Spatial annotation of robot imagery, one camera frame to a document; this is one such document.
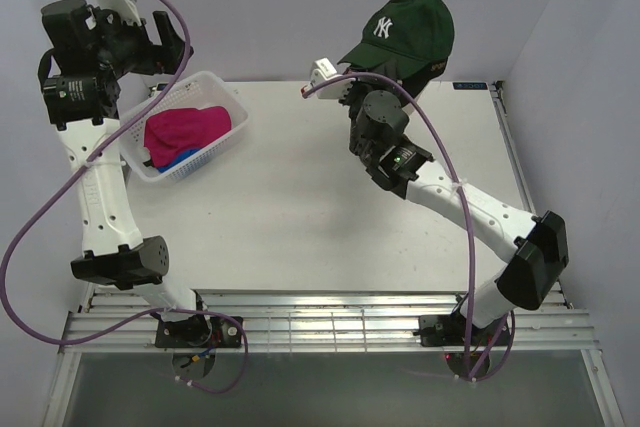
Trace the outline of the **dark green NY cap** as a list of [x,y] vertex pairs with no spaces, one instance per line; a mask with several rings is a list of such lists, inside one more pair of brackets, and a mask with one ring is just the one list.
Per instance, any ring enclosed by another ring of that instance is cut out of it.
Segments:
[[389,0],[368,20],[360,42],[340,62],[365,70],[396,59],[401,73],[449,59],[455,27],[443,0]]

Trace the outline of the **pink cap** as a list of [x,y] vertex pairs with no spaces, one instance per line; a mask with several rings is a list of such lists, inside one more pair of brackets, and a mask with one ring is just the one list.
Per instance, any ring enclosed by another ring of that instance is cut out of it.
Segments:
[[155,169],[166,165],[181,152],[200,151],[231,130],[231,116],[223,106],[168,109],[151,115],[144,126],[143,147],[149,154],[144,165]]

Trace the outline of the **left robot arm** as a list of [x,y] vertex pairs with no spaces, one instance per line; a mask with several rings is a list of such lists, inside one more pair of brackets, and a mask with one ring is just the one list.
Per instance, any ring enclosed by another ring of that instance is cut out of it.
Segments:
[[51,43],[38,77],[50,123],[56,127],[73,171],[83,220],[82,252],[72,261],[75,278],[121,291],[134,290],[151,306],[162,334],[201,346],[212,323],[201,314],[195,291],[169,276],[169,252],[160,236],[143,237],[130,209],[119,145],[118,81],[129,73],[175,74],[192,51],[164,11],[153,14],[161,42],[144,21],[85,0],[60,0],[41,10]]

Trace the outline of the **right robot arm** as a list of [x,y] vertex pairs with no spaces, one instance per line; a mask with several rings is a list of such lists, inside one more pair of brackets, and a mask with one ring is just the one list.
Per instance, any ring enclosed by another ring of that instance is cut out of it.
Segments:
[[355,81],[342,102],[351,119],[350,151],[375,184],[456,224],[504,263],[488,281],[469,288],[451,314],[423,327],[423,335],[438,345],[454,337],[474,344],[509,311],[539,309],[569,263],[564,219],[553,211],[537,216],[514,208],[455,180],[406,136],[409,116],[397,91]]

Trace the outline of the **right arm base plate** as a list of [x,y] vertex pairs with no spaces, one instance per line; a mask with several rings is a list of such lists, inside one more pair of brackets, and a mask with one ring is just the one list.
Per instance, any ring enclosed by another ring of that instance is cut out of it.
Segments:
[[[471,346],[488,345],[496,339],[496,346],[506,346],[510,335],[506,327],[498,327],[499,320],[488,327],[471,328]],[[422,347],[464,346],[466,319],[459,314],[423,315],[418,318],[418,329],[413,335],[420,338]]]

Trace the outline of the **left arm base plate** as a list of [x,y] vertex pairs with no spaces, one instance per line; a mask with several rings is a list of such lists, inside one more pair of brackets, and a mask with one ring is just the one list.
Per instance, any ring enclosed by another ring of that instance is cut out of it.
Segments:
[[164,349],[239,348],[242,341],[240,327],[243,319],[233,321],[220,316],[193,315],[186,320],[160,320],[154,346]]

